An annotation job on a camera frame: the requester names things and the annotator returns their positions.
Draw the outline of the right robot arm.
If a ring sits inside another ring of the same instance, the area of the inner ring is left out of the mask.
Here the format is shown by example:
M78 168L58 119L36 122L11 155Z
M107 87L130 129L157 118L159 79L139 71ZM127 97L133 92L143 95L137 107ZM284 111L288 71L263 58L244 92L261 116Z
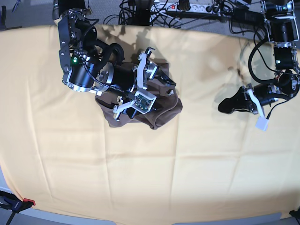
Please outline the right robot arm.
M138 56L138 63L125 62L124 50L117 43L106 44L97 37L98 19L90 19L90 7L83 0L56 0L53 20L58 25L60 65L63 83L77 92L97 96L116 95L113 117L121 114L134 118L154 111L158 96L149 92L148 81L158 80L164 86L172 81L160 66L150 60L153 48Z

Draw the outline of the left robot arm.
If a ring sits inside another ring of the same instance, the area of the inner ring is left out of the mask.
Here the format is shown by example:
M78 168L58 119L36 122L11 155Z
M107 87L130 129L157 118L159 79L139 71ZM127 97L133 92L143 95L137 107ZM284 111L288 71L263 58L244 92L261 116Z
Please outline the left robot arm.
M266 105L278 100L289 101L300 90L300 67L298 64L296 41L299 32L296 23L295 3L293 0L262 0L262 11L252 12L244 8L230 11L232 21L252 26L255 43L248 58L249 73L258 84L239 87L231 98L224 99L218 105L218 111L224 114L248 112L258 114ZM252 68L254 55L265 43L273 44L275 67L274 78L258 78Z

